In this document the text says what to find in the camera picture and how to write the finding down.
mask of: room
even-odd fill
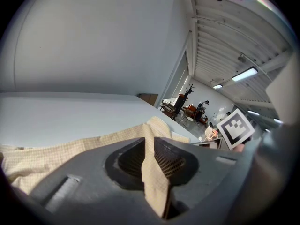
[[[284,218],[271,205],[286,208],[300,157],[293,4],[2,2],[3,220]]]
[[[281,121],[265,90],[290,59],[293,38],[280,17],[274,16],[274,8],[261,0],[227,0],[222,7],[217,0],[184,2],[190,12],[195,57],[188,43],[164,102],[175,105],[189,84],[195,88],[183,105],[191,108],[191,120],[183,119],[181,111],[176,121],[196,137],[205,137],[210,122],[216,126],[238,108],[255,127],[253,139],[277,128]],[[233,80],[251,68],[254,75]],[[209,105],[204,104],[202,119],[195,119],[196,108],[206,100]]]

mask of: white ceiling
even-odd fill
[[[227,0],[191,2],[196,36],[193,77],[210,87],[223,85],[218,92],[244,111],[261,114],[252,115],[252,118],[262,128],[275,127],[273,118],[278,115],[265,89],[290,57],[291,45],[287,39],[274,24],[237,3]],[[241,53],[255,61],[267,75],[259,71],[248,79],[233,82],[233,76],[253,66],[248,60],[238,60]]]

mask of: ceiling light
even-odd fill
[[[251,67],[251,68],[247,69],[246,71],[234,76],[232,78],[232,80],[234,80],[236,82],[236,81],[244,79],[246,77],[253,76],[254,74],[257,74],[257,70],[256,70],[256,68]]]
[[[251,114],[254,114],[254,115],[257,115],[257,116],[259,116],[259,115],[260,115],[259,113],[257,113],[257,112],[253,112],[253,111],[250,111],[250,110],[248,110],[248,113],[251,113]]]
[[[279,120],[279,119],[274,118],[273,120],[274,120],[276,123],[283,124],[283,121],[281,121],[281,120]]]
[[[222,88],[223,86],[221,84],[214,86],[214,89]]]

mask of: floor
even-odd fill
[[[204,124],[199,123],[197,124],[195,121],[188,121],[186,118],[184,118],[184,115],[182,112],[180,112],[175,121],[184,127],[187,131],[189,131],[191,134],[193,134],[195,137],[201,137],[202,140],[205,138],[204,131],[206,130],[206,127]]]

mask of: beige checkered cloth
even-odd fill
[[[83,138],[47,148],[17,148],[0,146],[1,167],[8,180],[25,193],[30,191],[49,173],[75,155],[119,141],[145,137],[146,157],[142,164],[142,180],[145,198],[153,210],[161,217],[165,210],[169,181],[164,176],[154,158],[154,137],[167,137],[184,143],[189,138],[171,135],[169,126],[157,117],[126,130],[100,137]]]

